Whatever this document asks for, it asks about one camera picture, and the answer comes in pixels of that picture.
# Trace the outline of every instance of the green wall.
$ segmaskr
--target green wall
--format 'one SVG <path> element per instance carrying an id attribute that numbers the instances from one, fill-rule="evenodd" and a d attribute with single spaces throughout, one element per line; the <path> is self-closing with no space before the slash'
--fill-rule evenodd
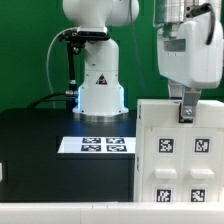
<path id="1" fill-rule="evenodd" d="M 146 96 L 138 75 L 131 26 L 109 28 L 111 37 L 120 46 L 119 81 L 126 89 L 130 109 L 136 109 L 138 98 L 168 98 L 167 80 L 159 76 L 157 68 L 156 29 L 152 26 L 154 3 L 151 0 L 139 3 L 135 29 Z M 25 108 L 50 94 L 45 70 L 47 50 L 54 36 L 72 24 L 63 13 L 62 0 L 1 0 L 0 9 L 0 111 Z M 75 57 L 75 64 L 81 83 L 83 55 Z M 68 88 L 65 43 L 54 45 L 50 74 L 54 91 L 64 92 Z M 203 91 L 202 98 L 223 100 L 223 88 L 224 82 L 216 90 Z"/>

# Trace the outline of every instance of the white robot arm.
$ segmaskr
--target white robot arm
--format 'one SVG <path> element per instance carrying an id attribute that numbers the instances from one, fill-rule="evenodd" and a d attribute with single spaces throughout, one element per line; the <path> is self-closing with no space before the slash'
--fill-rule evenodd
<path id="1" fill-rule="evenodd" d="M 113 121 L 128 114 L 124 90 L 118 82 L 117 44 L 108 25 L 122 26 L 138 16 L 138 0 L 64 0 L 66 16 L 77 26 L 74 36 L 85 45 L 84 83 L 79 88 L 75 117 L 88 121 Z"/>
<path id="2" fill-rule="evenodd" d="M 159 71 L 171 80 L 171 97 L 183 96 L 185 120 L 194 118 L 201 89 L 216 88 L 222 78 L 220 9 L 220 0 L 155 2 Z"/>

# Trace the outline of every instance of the black table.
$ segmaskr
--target black table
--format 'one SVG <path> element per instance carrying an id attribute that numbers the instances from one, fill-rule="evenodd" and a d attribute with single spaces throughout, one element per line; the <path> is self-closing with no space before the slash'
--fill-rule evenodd
<path id="1" fill-rule="evenodd" d="M 135 137 L 136 112 L 113 123 L 72 112 L 12 109 L 0 114 L 0 202 L 133 200 L 134 154 L 59 155 L 63 136 Z"/>

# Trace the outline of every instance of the black cable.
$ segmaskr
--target black cable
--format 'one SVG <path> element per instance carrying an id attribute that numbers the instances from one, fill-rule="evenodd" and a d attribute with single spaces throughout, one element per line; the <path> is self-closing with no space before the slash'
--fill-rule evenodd
<path id="1" fill-rule="evenodd" d="M 48 95 L 48 96 L 45 96 L 45 97 L 43 97 L 43 98 L 41 98 L 41 99 L 39 99 L 39 100 L 37 100 L 37 101 L 31 103 L 31 104 L 27 107 L 27 109 L 34 109 L 38 104 L 43 103 L 43 102 L 55 102 L 55 101 L 59 101 L 59 100 L 55 100 L 55 99 L 53 99 L 53 100 L 48 100 L 48 99 L 50 99 L 50 98 L 54 98 L 55 96 L 65 96 L 65 94 L 64 94 L 64 93 L 53 93 L 53 94 L 50 94 L 50 95 Z"/>
<path id="2" fill-rule="evenodd" d="M 216 21 L 214 9 L 213 9 L 211 4 L 204 3 L 201 6 L 196 6 L 191 11 L 191 15 L 193 17 L 199 16 L 199 15 L 202 15 L 202 14 L 208 13 L 208 12 L 210 12 L 210 30 L 209 30 L 208 37 L 207 37 L 207 40 L 206 40 L 206 45 L 211 44 L 213 36 L 214 36 L 215 21 Z"/>
<path id="3" fill-rule="evenodd" d="M 213 9 L 212 5 L 207 4 L 207 7 L 209 8 L 209 11 L 211 13 L 211 16 L 210 16 L 210 26 L 211 27 L 210 27 L 210 31 L 209 31 L 209 34 L 208 34 L 206 44 L 210 45 L 211 42 L 212 42 L 213 36 L 214 36 L 216 18 L 215 18 L 215 12 L 214 12 L 214 9 Z"/>

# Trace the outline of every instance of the cable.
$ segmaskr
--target cable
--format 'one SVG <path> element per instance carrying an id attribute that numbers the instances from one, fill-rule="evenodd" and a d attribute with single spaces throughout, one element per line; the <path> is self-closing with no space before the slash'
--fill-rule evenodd
<path id="1" fill-rule="evenodd" d="M 54 101 L 59 101 L 59 100 L 55 100 L 55 99 L 53 99 L 53 100 L 48 100 L 48 99 L 50 99 L 50 98 L 54 98 L 55 96 L 65 96 L 65 94 L 64 94 L 64 93 L 53 93 L 53 94 L 50 94 L 50 95 L 48 95 L 48 96 L 45 96 L 45 97 L 43 97 L 43 98 L 41 98 L 41 99 L 39 99 L 39 100 L 37 100 L 37 101 L 31 103 L 31 104 L 27 107 L 27 109 L 34 109 L 38 104 L 43 103 L 43 102 L 54 102 Z"/>
<path id="2" fill-rule="evenodd" d="M 143 79 L 142 65 L 141 65 L 141 60 L 140 60 L 140 56 L 139 56 L 135 26 L 134 26 L 133 16 L 132 16 L 132 0 L 129 0 L 129 11 L 130 11 L 130 18 L 131 18 L 132 36 L 133 36 L 133 40 L 134 40 L 135 56 L 136 56 L 136 61 L 137 61 L 137 65 L 138 65 L 138 74 L 139 74 L 139 78 L 141 81 L 141 86 L 143 89 L 144 96 L 147 96 L 146 86 L 145 86 L 145 82 Z"/>
<path id="3" fill-rule="evenodd" d="M 51 78 L 50 78 L 50 70 L 49 70 L 49 62 L 50 62 L 50 56 L 51 56 L 51 51 L 52 51 L 52 48 L 53 48 L 53 45 L 54 43 L 56 42 L 57 38 L 64 32 L 66 31 L 69 31 L 69 30 L 73 30 L 74 27 L 72 28 L 68 28 L 68 29 L 65 29 L 63 31 L 61 31 L 60 33 L 58 33 L 54 39 L 51 41 L 51 44 L 48 48 L 48 52 L 47 52 L 47 60 L 46 60 L 46 74 L 47 74 L 47 81 L 48 81 L 48 86 L 49 86 L 49 90 L 50 90 L 50 93 L 51 94 L 54 94 L 54 90 L 53 90 L 53 87 L 52 87 L 52 83 L 51 83 Z"/>
<path id="4" fill-rule="evenodd" d="M 209 3 L 204 3 L 203 5 L 196 6 L 195 8 L 192 9 L 191 15 L 193 17 L 195 17 L 195 16 L 202 15 L 204 13 L 207 13 L 207 12 L 210 12 L 210 30 L 209 30 L 208 37 L 206 40 L 206 45 L 210 45 L 212 42 L 213 36 L 214 36 L 215 21 L 216 21 L 215 12 L 214 12 L 212 5 Z"/>
<path id="5" fill-rule="evenodd" d="M 210 26 L 211 27 L 210 27 L 210 31 L 209 31 L 209 34 L 208 34 L 206 44 L 210 45 L 211 42 L 212 42 L 213 36 L 214 36 L 216 18 L 215 18 L 215 12 L 214 12 L 214 9 L 213 9 L 212 5 L 208 4 L 207 7 L 209 8 L 209 11 L 211 13 L 211 16 L 210 16 L 210 21 L 211 21 Z"/>

